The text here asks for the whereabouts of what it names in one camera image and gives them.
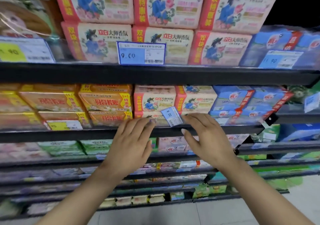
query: yellow price tag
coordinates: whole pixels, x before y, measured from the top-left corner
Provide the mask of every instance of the yellow price tag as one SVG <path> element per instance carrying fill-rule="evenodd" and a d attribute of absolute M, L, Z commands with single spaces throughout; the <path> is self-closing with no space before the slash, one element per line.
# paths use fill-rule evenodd
<path fill-rule="evenodd" d="M 51 130 L 70 130 L 66 122 L 47 122 Z"/>
<path fill-rule="evenodd" d="M 4 62 L 28 62 L 19 45 L 0 43 L 0 59 Z"/>

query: blue price tag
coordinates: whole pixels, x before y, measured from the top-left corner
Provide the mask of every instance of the blue price tag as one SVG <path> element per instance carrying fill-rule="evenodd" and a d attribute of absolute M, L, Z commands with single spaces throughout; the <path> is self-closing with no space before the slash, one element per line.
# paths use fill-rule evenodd
<path fill-rule="evenodd" d="M 270 50 L 260 63 L 259 68 L 292 69 L 302 54 L 303 52 Z"/>
<path fill-rule="evenodd" d="M 163 65 L 165 43 L 118 42 L 120 65 Z"/>
<path fill-rule="evenodd" d="M 175 107 L 162 110 L 161 113 L 169 123 L 170 127 L 182 124 L 182 119 L 180 118 L 180 115 Z"/>

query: floor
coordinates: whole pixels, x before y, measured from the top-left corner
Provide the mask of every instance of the floor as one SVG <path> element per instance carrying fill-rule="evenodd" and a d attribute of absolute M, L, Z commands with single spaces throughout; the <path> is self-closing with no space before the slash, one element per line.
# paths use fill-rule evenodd
<path fill-rule="evenodd" d="M 320 225 L 320 176 L 304 178 L 303 185 L 284 196 L 316 225 Z M 0 222 L 32 225 L 38 218 Z M 258 225 L 242 199 L 96 212 L 89 225 Z"/>

